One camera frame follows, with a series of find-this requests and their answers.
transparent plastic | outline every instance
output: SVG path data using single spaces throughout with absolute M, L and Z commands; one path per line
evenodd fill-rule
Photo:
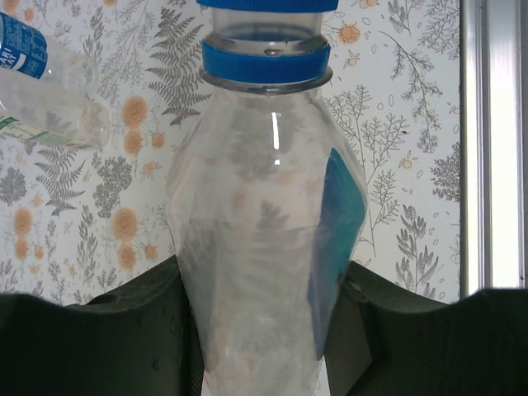
M 3 21 L 0 18 L 0 50 L 3 42 Z M 48 62 L 40 80 L 60 85 L 70 92 L 91 97 L 97 90 L 99 74 L 96 63 L 89 57 L 78 54 L 45 37 Z
M 217 87 L 167 179 L 214 396 L 312 396 L 365 180 L 315 88 Z
M 0 68 L 0 82 L 0 117 L 13 117 L 62 137 L 54 141 L 94 148 L 108 142 L 109 115 L 100 104 L 7 68 Z
M 212 9 L 213 32 L 207 41 L 239 54 L 282 56 L 320 50 L 322 14 L 245 12 Z

upside-down bottle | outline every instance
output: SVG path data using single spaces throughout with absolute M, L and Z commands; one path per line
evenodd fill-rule
M 167 214 L 214 396 L 311 396 L 365 222 L 365 180 L 321 97 L 337 0 L 212 7 L 214 94 L 167 180 Z

wallpaper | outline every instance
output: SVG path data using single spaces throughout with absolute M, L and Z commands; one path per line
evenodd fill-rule
M 0 292 L 86 303 L 173 253 L 163 187 L 210 94 L 197 73 L 209 13 L 194 0 L 0 1 L 97 62 L 112 118 L 99 152 L 0 138 Z M 323 23 L 323 92 L 368 182 L 355 259 L 446 303 L 459 297 L 459 14 L 459 0 L 341 0 Z

clear plastic bottle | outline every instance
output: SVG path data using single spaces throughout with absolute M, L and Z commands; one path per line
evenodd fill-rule
M 37 29 L 0 12 L 0 67 L 58 84 L 89 97 L 98 84 L 97 66 L 89 57 L 45 38 Z
M 100 104 L 7 68 L 0 81 L 0 134 L 72 149 L 108 142 L 109 115 Z
M 324 0 L 201 0 L 215 86 L 167 179 L 214 396 L 312 396 L 365 180 L 324 104 Z

fern leaf print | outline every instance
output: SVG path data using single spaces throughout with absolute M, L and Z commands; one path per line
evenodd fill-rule
M 84 168 L 84 162 L 74 167 L 77 152 L 59 147 L 46 147 L 39 150 L 38 154 L 45 162 L 35 164 L 42 171 L 36 180 L 48 193 L 46 205 L 55 208 L 52 215 L 59 216 L 65 210 L 77 209 L 71 200 L 84 194 L 84 191 L 73 189 Z
M 157 78 L 148 87 L 167 103 L 163 114 L 173 116 L 171 125 L 198 116 L 200 112 L 195 106 L 210 96 L 198 92 L 201 52 L 197 37 L 203 25 L 191 27 L 194 20 L 193 16 L 184 19 L 180 12 L 163 7 L 159 31 L 154 36 L 159 41 L 150 58 L 163 66 L 147 69 Z

